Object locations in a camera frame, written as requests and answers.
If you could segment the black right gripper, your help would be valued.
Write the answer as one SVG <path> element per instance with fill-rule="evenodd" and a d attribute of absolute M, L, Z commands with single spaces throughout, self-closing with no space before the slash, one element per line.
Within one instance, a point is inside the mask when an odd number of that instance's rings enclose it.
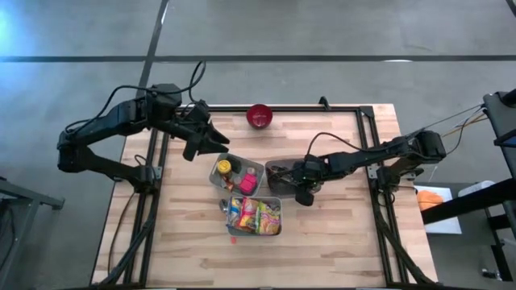
<path fill-rule="evenodd" d="M 300 159 L 293 163 L 292 181 L 295 185 L 308 188 L 295 190 L 295 201 L 300 205 L 312 206 L 316 186 L 324 183 L 323 177 L 327 173 L 327 165 L 322 159 L 309 155 L 306 159 Z"/>

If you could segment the grey metal stand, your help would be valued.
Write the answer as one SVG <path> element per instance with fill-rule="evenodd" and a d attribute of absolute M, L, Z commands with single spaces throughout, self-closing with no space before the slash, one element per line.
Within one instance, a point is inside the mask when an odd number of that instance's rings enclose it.
<path fill-rule="evenodd" d="M 0 177 L 0 290 L 7 290 L 11 273 L 41 205 L 61 210 L 63 198 L 50 197 Z"/>

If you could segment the blue yellow ramen packet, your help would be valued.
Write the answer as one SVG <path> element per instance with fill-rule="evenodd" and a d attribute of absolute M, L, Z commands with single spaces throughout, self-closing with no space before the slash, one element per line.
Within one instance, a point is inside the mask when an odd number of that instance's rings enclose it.
<path fill-rule="evenodd" d="M 232 227 L 238 227 L 241 217 L 242 201 L 238 198 L 231 198 L 231 205 L 229 208 L 229 224 Z"/>

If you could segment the lime chili ramen packet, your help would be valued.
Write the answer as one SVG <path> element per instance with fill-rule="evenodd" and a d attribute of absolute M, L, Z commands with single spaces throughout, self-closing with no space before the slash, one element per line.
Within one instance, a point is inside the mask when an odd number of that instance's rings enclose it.
<path fill-rule="evenodd" d="M 258 206 L 259 214 L 256 232 L 259 235 L 275 235 L 280 228 L 281 211 L 278 206 L 273 206 L 261 201 Z"/>

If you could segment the steel spoon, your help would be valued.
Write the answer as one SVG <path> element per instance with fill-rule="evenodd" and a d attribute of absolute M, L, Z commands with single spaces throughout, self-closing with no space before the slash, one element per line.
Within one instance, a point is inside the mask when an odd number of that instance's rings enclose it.
<path fill-rule="evenodd" d="M 288 176 L 291 170 L 287 167 L 273 165 L 266 168 L 266 174 L 268 181 L 279 181 L 283 177 Z"/>

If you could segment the black diagonal bar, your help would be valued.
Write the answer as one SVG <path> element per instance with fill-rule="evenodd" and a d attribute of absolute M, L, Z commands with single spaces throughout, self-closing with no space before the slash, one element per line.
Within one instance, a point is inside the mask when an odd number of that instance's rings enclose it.
<path fill-rule="evenodd" d="M 423 210 L 421 215 L 426 225 L 499 205 L 504 201 L 516 201 L 515 179 L 503 180 L 474 193 Z"/>

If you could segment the dark grey translucent bin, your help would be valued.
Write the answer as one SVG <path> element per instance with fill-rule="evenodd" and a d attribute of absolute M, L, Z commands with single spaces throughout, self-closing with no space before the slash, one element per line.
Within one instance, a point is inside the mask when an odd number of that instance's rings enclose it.
<path fill-rule="evenodd" d="M 287 167 L 292 172 L 293 163 L 297 160 L 302 160 L 302 159 L 277 159 L 277 160 L 268 161 L 265 164 L 265 174 L 266 174 L 266 168 L 271 167 L 273 165 Z M 294 198 L 296 189 L 300 188 L 300 189 L 304 189 L 305 191 L 307 190 L 307 188 L 299 187 L 293 183 L 291 173 L 288 176 L 283 177 L 279 181 L 268 181 L 268 179 L 267 179 L 267 183 L 268 183 L 268 187 L 271 191 L 271 194 L 273 196 L 276 196 L 279 198 Z M 322 187 L 322 185 L 314 187 L 315 193 L 319 192 L 321 190 L 321 187 Z"/>

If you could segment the black aluminium table frame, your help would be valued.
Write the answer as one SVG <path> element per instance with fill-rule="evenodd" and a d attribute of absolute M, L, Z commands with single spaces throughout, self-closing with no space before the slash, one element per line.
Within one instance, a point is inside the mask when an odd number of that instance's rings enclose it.
<path fill-rule="evenodd" d="M 254 130 L 244 106 L 231 112 L 212 108 L 214 125 L 230 139 L 230 151 L 257 163 L 299 158 L 307 151 L 351 151 L 399 133 L 390 104 L 371 106 L 278 106 L 265 130 Z M 150 288 L 375 288 L 385 285 L 377 231 L 364 169 L 327 183 L 311 207 L 283 202 L 283 231 L 276 237 L 238 237 L 232 245 L 218 203 L 227 194 L 210 183 L 215 155 L 194 161 L 184 144 L 141 132 L 127 138 L 122 161 L 134 155 L 165 157 L 148 265 L 133 264 L 132 282 L 147 272 Z"/>

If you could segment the red ramen packet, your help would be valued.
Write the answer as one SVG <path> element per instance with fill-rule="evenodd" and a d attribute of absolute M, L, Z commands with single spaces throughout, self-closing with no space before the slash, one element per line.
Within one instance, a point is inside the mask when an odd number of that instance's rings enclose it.
<path fill-rule="evenodd" d="M 245 197 L 243 199 L 239 227 L 255 231 L 257 226 L 257 211 L 259 209 L 258 200 Z"/>

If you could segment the white sheet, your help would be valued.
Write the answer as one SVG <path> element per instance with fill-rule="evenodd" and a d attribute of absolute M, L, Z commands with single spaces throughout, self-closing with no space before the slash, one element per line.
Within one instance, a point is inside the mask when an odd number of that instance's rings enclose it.
<path fill-rule="evenodd" d="M 421 185 L 415 185 L 415 188 L 419 192 L 421 192 L 422 190 L 426 190 L 436 193 L 437 195 L 443 198 L 444 202 L 451 201 L 453 199 L 452 191 L 449 188 Z M 457 217 L 451 217 L 440 222 L 426 224 L 425 230 L 428 234 L 462 234 L 459 219 Z"/>

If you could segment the dark jar yellow lid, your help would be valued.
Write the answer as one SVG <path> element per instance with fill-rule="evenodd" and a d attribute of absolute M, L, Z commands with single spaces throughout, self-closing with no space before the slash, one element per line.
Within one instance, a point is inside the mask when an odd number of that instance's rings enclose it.
<path fill-rule="evenodd" d="M 230 179 L 232 174 L 232 165 L 231 162 L 227 159 L 221 159 L 217 162 L 217 172 L 224 179 Z"/>

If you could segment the orange cloth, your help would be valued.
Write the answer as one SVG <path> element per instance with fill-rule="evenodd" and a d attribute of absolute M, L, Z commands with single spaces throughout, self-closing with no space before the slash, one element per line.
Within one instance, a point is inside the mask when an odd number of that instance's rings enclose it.
<path fill-rule="evenodd" d="M 416 194 L 418 200 L 418 207 L 421 211 L 427 210 L 437 205 L 444 203 L 444 199 L 432 191 L 421 190 Z"/>

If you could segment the spoon orange handle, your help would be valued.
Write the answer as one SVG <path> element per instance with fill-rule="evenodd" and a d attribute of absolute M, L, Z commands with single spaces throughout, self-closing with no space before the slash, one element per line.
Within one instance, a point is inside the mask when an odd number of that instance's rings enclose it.
<path fill-rule="evenodd" d="M 220 210 L 225 214 L 226 216 L 226 227 L 227 227 L 227 230 L 228 230 L 228 233 L 230 235 L 230 242 L 232 245 L 235 245 L 237 243 L 237 237 L 236 237 L 236 233 L 237 233 L 237 229 L 233 226 L 233 224 L 231 223 L 231 203 L 229 202 L 229 200 L 226 200 L 226 199 L 222 199 L 219 203 L 218 203 L 218 206 L 220 208 Z"/>

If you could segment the red and black bowl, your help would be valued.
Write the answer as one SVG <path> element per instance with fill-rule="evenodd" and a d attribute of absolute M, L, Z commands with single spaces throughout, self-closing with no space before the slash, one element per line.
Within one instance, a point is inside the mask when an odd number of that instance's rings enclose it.
<path fill-rule="evenodd" d="M 246 119 L 254 129 L 265 129 L 273 120 L 273 111 L 267 105 L 255 104 L 247 110 Z"/>

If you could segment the red patterned box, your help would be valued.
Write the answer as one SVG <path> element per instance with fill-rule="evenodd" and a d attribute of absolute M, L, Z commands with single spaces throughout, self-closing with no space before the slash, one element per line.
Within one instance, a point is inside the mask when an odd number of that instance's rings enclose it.
<path fill-rule="evenodd" d="M 239 183 L 239 190 L 244 196 L 251 196 L 257 187 L 257 179 L 253 174 L 246 173 Z"/>

